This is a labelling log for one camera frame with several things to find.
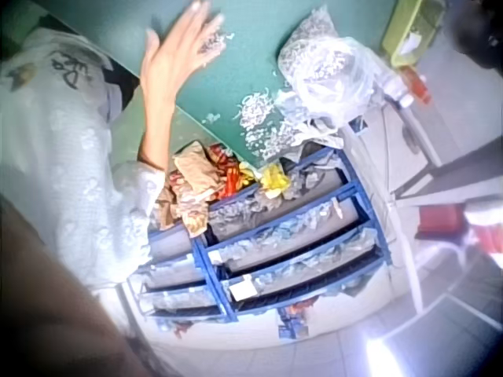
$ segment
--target blue shelf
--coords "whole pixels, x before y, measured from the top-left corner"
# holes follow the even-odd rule
[[[290,219],[298,214],[303,214],[303,213],[307,212],[308,210],[310,210],[311,208],[314,208],[316,206],[319,206],[320,204],[323,204],[323,203],[329,201],[331,198],[335,197],[335,198],[337,198],[337,200],[339,202],[342,202],[343,200],[348,199],[351,196],[353,196],[354,194],[356,194],[356,192],[357,192],[357,189],[356,189],[356,186],[353,182],[346,183],[344,186],[341,186],[338,189],[336,189],[332,192],[329,192],[328,194],[323,195],[323,196],[319,197],[318,199],[313,200],[312,202],[310,202],[304,206],[301,206],[300,208],[297,208],[296,210],[293,210],[284,216],[281,216],[279,218],[275,218],[274,220],[269,221],[265,224],[262,224],[262,225],[256,227],[255,229],[240,233],[234,237],[229,238],[228,240],[222,241],[220,243],[216,243],[215,245],[211,245],[210,247],[205,247],[205,251],[210,252],[213,250],[218,250],[218,249],[221,249],[222,247],[228,246],[232,243],[236,243],[237,241],[245,240],[245,239],[250,238],[250,237],[256,235],[257,233],[263,231],[264,229],[268,229],[273,226],[279,225],[282,222],[287,221],[288,219]]]
[[[384,257],[382,253],[378,251],[378,247],[374,247],[371,251],[333,271],[278,292],[233,302],[233,308],[238,315],[243,315],[257,314],[269,309],[290,306],[296,302],[323,295],[329,288],[340,287],[359,276],[371,273],[383,264]]]
[[[282,255],[279,258],[267,261],[266,263],[260,265],[254,265],[251,269],[241,270],[233,273],[227,281],[230,285],[240,283],[244,280],[243,275],[250,275],[251,277],[261,276],[265,273],[272,273],[278,269],[288,267],[297,262],[301,262],[304,259],[310,258],[313,255],[320,254],[323,251],[328,250],[331,247],[340,245],[352,237],[358,235],[364,228],[371,228],[372,222],[365,221],[363,224],[352,227],[351,230],[344,232],[344,229],[337,231],[335,234],[325,237],[323,240],[319,240],[317,243],[312,243],[306,247],[303,247],[297,251],[289,253],[287,255]]]
[[[220,320],[227,322],[238,321],[238,315],[244,314],[257,314],[263,313],[269,309],[280,309],[286,306],[293,305],[297,302],[312,298],[317,295],[324,294],[328,289],[340,287],[353,279],[371,273],[378,269],[385,262],[390,263],[391,257],[387,248],[387,243],[384,238],[382,228],[380,227],[379,220],[372,208],[372,204],[363,189],[362,183],[358,180],[358,175],[354,171],[349,159],[343,151],[333,150],[331,148],[322,148],[319,151],[311,154],[310,156],[302,159],[300,163],[292,164],[287,171],[295,169],[302,169],[319,159],[328,155],[329,153],[336,153],[342,160],[344,168],[338,172],[343,179],[343,186],[338,189],[323,195],[312,202],[297,208],[290,213],[280,216],[266,224],[260,225],[257,228],[243,232],[228,240],[216,243],[209,247],[205,247],[201,237],[191,240],[192,243],[192,256],[194,258],[195,266],[200,268],[204,275],[204,280],[189,283],[179,284],[177,286],[150,289],[149,292],[142,293],[141,295],[155,294],[157,292],[186,293],[193,289],[201,289],[205,287],[215,299],[216,305],[204,308],[185,308],[177,309],[175,311],[155,310],[148,314],[147,317],[159,317],[168,320]],[[210,205],[210,210],[217,210],[238,200],[252,195],[259,187],[258,184],[248,186],[230,198],[220,200],[217,203]],[[264,229],[268,229],[287,221],[298,214],[303,214],[308,210],[329,201],[331,198],[336,197],[339,202],[346,199],[353,201],[354,207],[358,214],[358,220],[344,228],[335,231],[333,234],[324,236],[321,240],[313,242],[305,247],[296,251],[282,255],[273,260],[259,263],[252,267],[242,269],[237,272],[230,272],[221,266],[213,266],[208,256],[210,251],[218,250],[222,247],[236,243],[240,240],[245,240],[255,236]],[[321,253],[328,250],[330,247],[335,247],[341,243],[356,236],[364,228],[372,228],[377,231],[376,245],[371,251],[368,251],[357,258],[349,261],[348,263],[339,266],[332,271],[324,273],[306,282],[299,283],[295,286],[282,289],[277,292],[269,293],[263,296],[248,298],[240,302],[233,302],[229,300],[224,284],[236,284],[243,280],[243,275],[251,275],[252,277],[260,276],[264,273],[269,273],[277,269],[281,269],[287,265],[299,262],[304,258],[309,258],[312,255]],[[151,242],[163,240],[174,232],[181,231],[183,224],[178,223],[173,228],[168,229],[166,232],[154,232],[149,235]],[[187,259],[187,254],[171,258],[169,260],[156,263],[156,268],[173,265],[177,262],[182,262]],[[144,265],[138,270],[139,273],[147,273],[152,266]]]
[[[166,287],[149,288],[145,286],[145,294],[148,293],[159,293],[159,292],[170,292],[170,293],[184,293],[188,292],[191,288],[197,289],[206,285],[205,280],[191,281],[189,283],[167,285]]]

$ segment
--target fingers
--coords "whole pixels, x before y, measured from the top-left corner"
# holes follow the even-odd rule
[[[189,6],[189,8],[185,10],[185,12],[180,16],[180,18],[178,18],[178,21],[176,21],[176,24],[174,24],[173,28],[170,31],[170,34],[164,41],[161,47],[162,50],[178,48],[178,44],[180,43],[181,40],[183,40],[187,27],[190,25],[195,15],[199,12],[201,6],[202,6],[201,1],[195,0]]]
[[[146,30],[147,34],[147,42],[145,47],[145,56],[143,57],[143,61],[141,62],[141,75],[144,75],[145,70],[149,66],[150,61],[154,58],[157,50],[159,49],[160,40],[157,33],[152,29]]]
[[[204,45],[204,43],[206,43],[206,41],[220,29],[224,20],[225,17],[220,13],[204,26],[197,40],[197,50],[199,50]]]
[[[190,25],[187,27],[187,31],[185,32],[184,40],[188,42],[193,42],[200,34],[201,29],[203,27],[204,21],[207,19],[207,15],[210,12],[210,2],[203,2],[199,11],[196,13]]]
[[[208,51],[206,53],[200,53],[197,56],[196,64],[195,64],[195,67],[194,67],[194,71],[197,70],[197,69],[199,69],[199,68],[206,67],[214,59],[216,59],[217,57],[219,57],[220,54],[222,53],[222,51],[225,50],[225,49],[226,49],[226,45],[220,45],[219,47],[217,47],[215,49],[211,49],[210,51]]]

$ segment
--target green tabletop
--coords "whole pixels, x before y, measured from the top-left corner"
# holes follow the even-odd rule
[[[189,0],[35,0],[56,18],[87,37],[110,57],[138,75],[145,49],[145,29],[165,35]],[[213,10],[226,16],[224,30],[234,33],[227,49],[196,73],[178,95],[177,105],[242,159],[255,166],[262,159],[246,148],[237,105],[254,92],[284,86],[277,70],[279,49],[310,11],[327,4],[336,30],[378,50],[395,0],[214,0]],[[267,120],[277,121],[279,115]]]

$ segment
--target sticker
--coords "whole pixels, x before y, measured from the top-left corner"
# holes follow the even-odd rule
[[[250,298],[259,294],[251,280],[244,280],[240,283],[231,285],[229,289],[230,293],[233,294],[233,297],[236,301],[245,300],[246,298]]]

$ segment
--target white label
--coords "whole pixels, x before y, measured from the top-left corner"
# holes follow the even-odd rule
[[[403,41],[402,48],[400,49],[400,55],[406,55],[408,53],[412,53],[419,45],[421,44],[421,39],[423,37],[420,34],[410,32],[407,35],[405,41]]]
[[[236,301],[245,300],[246,298],[250,298],[258,294],[251,280],[245,280],[231,285],[229,289]]]
[[[210,258],[211,264],[222,264],[222,257],[218,250],[210,251],[207,256]]]

